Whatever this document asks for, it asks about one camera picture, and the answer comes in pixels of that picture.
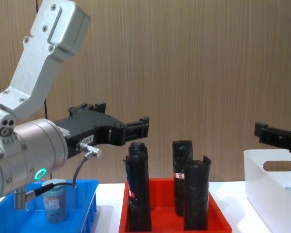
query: black wrapped tube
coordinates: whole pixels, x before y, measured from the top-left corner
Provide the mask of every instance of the black wrapped tube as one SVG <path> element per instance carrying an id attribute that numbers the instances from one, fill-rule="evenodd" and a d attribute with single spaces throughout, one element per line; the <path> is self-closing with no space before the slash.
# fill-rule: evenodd
<path id="1" fill-rule="evenodd" d="M 208 189 L 211 160 L 193 160 L 185 165 L 184 230 L 207 230 Z"/>
<path id="2" fill-rule="evenodd" d="M 143 143 L 132 143 L 124 160 L 129 183 L 129 231 L 151 231 L 151 209 L 147 149 Z"/>
<path id="3" fill-rule="evenodd" d="M 183 216 L 184 167 L 185 163 L 192 159 L 192 141 L 173 142 L 175 209 L 179 216 Z"/>

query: wood panel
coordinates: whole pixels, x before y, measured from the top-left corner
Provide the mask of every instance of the wood panel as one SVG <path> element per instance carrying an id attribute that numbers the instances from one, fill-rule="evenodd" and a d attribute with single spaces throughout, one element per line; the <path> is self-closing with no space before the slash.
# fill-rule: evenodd
<path id="1" fill-rule="evenodd" d="M 92 22 L 48 96 L 52 120 L 83 101 L 124 121 L 150 116 L 151 177 L 172 176 L 173 140 L 212 159 L 213 181 L 243 180 L 243 151 L 265 148 L 262 121 L 291 130 L 291 0 L 77 0 Z M 125 180 L 121 148 L 80 178 Z M 71 178 L 81 155 L 55 177 Z"/>
<path id="2" fill-rule="evenodd" d="M 0 92 L 10 84 L 35 16 L 33 0 L 0 0 Z M 45 118 L 44 108 L 26 121 L 37 118 Z"/>

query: white table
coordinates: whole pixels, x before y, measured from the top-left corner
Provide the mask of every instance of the white table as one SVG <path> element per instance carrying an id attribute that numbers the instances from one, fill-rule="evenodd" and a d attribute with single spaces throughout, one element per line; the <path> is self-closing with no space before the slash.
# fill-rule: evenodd
<path id="1" fill-rule="evenodd" d="M 247 200 L 244 182 L 211 182 L 210 192 L 234 233 L 271 233 Z M 92 232 L 118 232 L 123 196 L 123 183 L 98 186 Z"/>

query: red tray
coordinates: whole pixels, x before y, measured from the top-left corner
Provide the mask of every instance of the red tray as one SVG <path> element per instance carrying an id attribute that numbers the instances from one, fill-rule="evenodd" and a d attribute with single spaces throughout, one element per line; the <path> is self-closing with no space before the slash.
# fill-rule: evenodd
<path id="1" fill-rule="evenodd" d="M 120 233 L 129 231 L 128 223 L 128 184 L 125 183 L 125 193 L 120 222 Z M 185 231 L 184 220 L 176 215 L 174 203 L 173 179 L 150 179 L 150 203 L 152 232 L 168 233 L 231 233 L 232 229 L 219 207 L 209 193 L 208 230 Z"/>

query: blue plastic bin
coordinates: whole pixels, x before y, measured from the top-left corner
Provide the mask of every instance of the blue plastic bin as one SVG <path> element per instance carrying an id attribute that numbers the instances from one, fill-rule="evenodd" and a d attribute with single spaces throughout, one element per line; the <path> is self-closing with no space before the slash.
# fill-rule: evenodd
<path id="1" fill-rule="evenodd" d="M 26 190 L 38 188 L 42 183 L 31 183 Z M 67 186 L 67 218 L 59 223 L 46 221 L 42 195 L 27 202 L 24 210 L 15 210 L 14 194 L 10 194 L 0 202 L 0 233 L 90 233 L 97 210 L 97 186 L 97 180 L 78 180 L 76 189 Z"/>

